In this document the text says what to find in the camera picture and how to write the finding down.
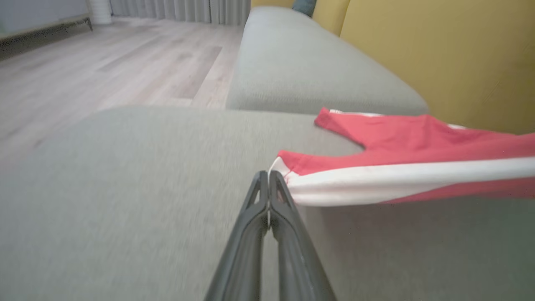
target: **red fabric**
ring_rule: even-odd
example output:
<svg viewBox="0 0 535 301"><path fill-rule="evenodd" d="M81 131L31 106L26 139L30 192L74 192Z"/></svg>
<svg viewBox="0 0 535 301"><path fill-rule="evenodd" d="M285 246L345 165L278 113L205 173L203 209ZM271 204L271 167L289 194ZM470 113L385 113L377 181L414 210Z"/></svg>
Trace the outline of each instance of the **red fabric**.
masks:
<svg viewBox="0 0 535 301"><path fill-rule="evenodd" d="M279 156L299 175L357 166L535 156L535 133L516 136L452 129L429 115L368 117L331 113L323 108L315 123L361 144L365 151L349 156L326 157L281 150Z"/></svg>

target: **sofa cushion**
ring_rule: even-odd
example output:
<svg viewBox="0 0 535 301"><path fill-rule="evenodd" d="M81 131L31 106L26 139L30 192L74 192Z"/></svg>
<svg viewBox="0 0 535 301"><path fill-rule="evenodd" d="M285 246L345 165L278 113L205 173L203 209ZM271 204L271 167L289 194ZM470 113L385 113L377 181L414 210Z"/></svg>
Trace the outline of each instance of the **sofa cushion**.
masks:
<svg viewBox="0 0 535 301"><path fill-rule="evenodd" d="M314 116L124 108L0 174L1 300L202 300L254 173L360 151ZM338 300L529 300L535 202L300 208ZM278 300L265 237L262 300Z"/></svg>
<svg viewBox="0 0 535 301"><path fill-rule="evenodd" d="M295 0L294 4L292 5L292 9L312 17L315 6L316 0Z"/></svg>
<svg viewBox="0 0 535 301"><path fill-rule="evenodd" d="M427 113L411 87L307 16L283 7L254 8L227 108L317 114L322 107Z"/></svg>
<svg viewBox="0 0 535 301"><path fill-rule="evenodd" d="M340 36L348 5L349 0L318 0L312 19L324 29Z"/></svg>

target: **gray sofa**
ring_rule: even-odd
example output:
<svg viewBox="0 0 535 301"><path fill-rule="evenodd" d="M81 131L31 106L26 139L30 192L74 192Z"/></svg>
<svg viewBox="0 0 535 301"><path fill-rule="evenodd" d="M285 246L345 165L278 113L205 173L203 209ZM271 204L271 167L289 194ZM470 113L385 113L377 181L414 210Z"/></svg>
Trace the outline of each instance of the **gray sofa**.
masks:
<svg viewBox="0 0 535 301"><path fill-rule="evenodd" d="M283 7L254 8L226 108L318 114L322 107L428 113L405 82L306 15Z"/></svg>
<svg viewBox="0 0 535 301"><path fill-rule="evenodd" d="M276 110L276 102L242 104ZM353 104L337 108L366 109ZM202 299L255 172L281 149L362 151L315 127L314 117L132 107L100 112L48 139L0 175L0 300ZM535 296L532 200L300 212L338 300ZM268 234L262 300L278 299L277 268Z"/></svg>

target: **white stripe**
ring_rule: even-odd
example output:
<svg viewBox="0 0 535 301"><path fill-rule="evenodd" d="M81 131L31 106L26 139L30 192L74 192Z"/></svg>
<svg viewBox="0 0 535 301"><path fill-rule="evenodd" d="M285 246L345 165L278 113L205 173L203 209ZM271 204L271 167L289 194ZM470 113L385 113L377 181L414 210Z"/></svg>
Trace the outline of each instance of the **white stripe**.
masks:
<svg viewBox="0 0 535 301"><path fill-rule="evenodd" d="M294 200L308 206L372 204L458 183L535 177L535 157L349 167L305 176L288 173L278 159L272 168L286 168Z"/></svg>

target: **gray fabric upholstery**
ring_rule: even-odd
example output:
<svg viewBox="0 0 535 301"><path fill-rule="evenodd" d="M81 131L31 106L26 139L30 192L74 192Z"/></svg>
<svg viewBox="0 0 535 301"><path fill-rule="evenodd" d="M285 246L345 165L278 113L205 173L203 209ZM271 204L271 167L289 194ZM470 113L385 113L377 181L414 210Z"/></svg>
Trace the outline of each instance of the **gray fabric upholstery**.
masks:
<svg viewBox="0 0 535 301"><path fill-rule="evenodd" d="M201 300L278 150L360 151L308 115L125 108L0 175L0 300ZM339 300L530 300L535 203L301 208ZM276 243L263 299L278 300Z"/></svg>
<svg viewBox="0 0 535 301"><path fill-rule="evenodd" d="M422 97L370 57L283 7L251 11L227 108L317 114L421 115Z"/></svg>

